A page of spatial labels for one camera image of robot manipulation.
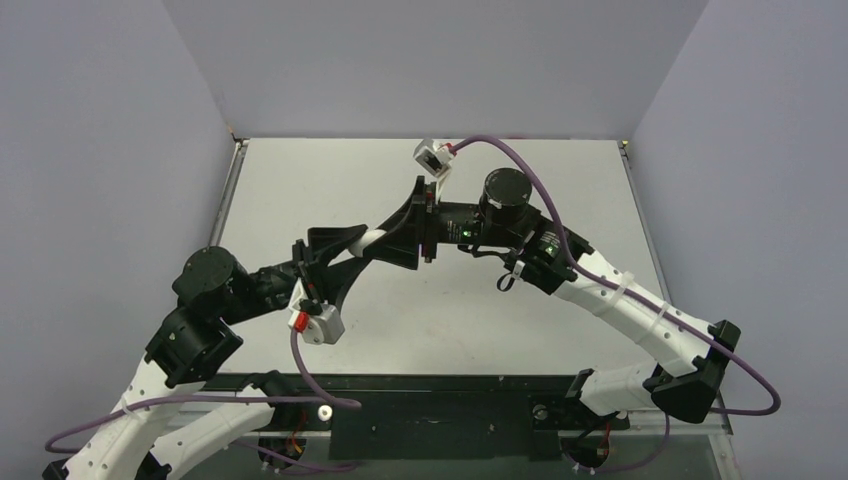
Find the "white charging case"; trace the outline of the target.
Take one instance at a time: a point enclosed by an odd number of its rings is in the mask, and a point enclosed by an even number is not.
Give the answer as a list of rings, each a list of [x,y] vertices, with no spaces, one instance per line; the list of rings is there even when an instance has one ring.
[[[379,240],[386,234],[385,230],[373,229],[367,230],[361,237],[355,240],[347,250],[355,257],[363,258],[365,249]]]

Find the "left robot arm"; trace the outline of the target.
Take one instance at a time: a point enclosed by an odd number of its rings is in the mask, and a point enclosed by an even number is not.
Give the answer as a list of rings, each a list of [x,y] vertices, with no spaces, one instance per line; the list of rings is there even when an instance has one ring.
[[[229,396],[203,388],[242,346],[237,323],[284,310],[294,339],[337,341],[343,297],[383,236],[363,225],[313,228],[289,261],[252,273],[223,247],[196,251],[174,281],[175,309],[114,409],[84,425],[90,438],[80,447],[50,438],[45,448],[57,460],[43,477],[179,479],[246,433],[291,427],[307,405],[349,407],[316,383],[300,393],[276,371],[250,375]]]

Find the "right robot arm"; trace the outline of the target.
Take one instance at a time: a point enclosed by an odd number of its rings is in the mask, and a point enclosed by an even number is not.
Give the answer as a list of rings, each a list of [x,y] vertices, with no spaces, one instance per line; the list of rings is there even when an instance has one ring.
[[[553,221],[530,204],[531,195],[530,180],[512,168],[489,173],[477,203],[439,201],[435,184],[417,179],[404,205],[349,250],[407,269],[434,259],[440,244],[453,244],[474,257],[495,256],[507,271],[500,288],[513,280],[533,285],[585,309],[646,351],[652,359],[645,365],[578,374],[563,402],[566,418],[578,427],[643,408],[687,423],[703,422],[739,328],[683,313],[672,322],[670,305],[613,267],[588,241],[571,233],[562,247]]]

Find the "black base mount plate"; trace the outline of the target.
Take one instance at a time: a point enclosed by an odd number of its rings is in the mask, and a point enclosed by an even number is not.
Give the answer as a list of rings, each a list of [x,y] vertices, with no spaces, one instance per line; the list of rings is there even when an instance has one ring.
[[[264,433],[325,434],[332,460],[476,460],[525,457],[557,461],[596,448],[627,420],[597,416],[579,404],[580,376],[318,374],[337,398],[360,402],[328,421],[314,405],[283,405]]]

